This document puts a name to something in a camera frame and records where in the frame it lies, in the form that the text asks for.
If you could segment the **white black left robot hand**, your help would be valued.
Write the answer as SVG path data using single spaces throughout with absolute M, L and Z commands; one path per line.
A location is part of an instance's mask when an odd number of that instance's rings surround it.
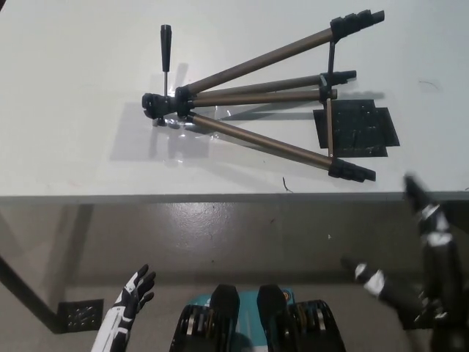
M 155 285 L 155 277 L 155 272 L 149 271 L 149 265 L 144 264 L 122 288 L 113 307 L 123 309 L 123 317 L 126 321 L 133 320 L 143 306 L 153 299 L 152 289 Z

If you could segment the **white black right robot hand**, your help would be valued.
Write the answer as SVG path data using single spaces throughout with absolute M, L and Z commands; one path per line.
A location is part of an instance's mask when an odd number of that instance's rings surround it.
M 421 292 L 392 280 L 383 270 L 362 260 L 341 258 L 341 264 L 367 293 L 419 323 L 430 320 L 442 326 L 464 326 L 468 297 L 464 289 L 457 243 L 441 205 L 412 175 L 404 176 L 405 196 L 416 216 L 423 261 Z

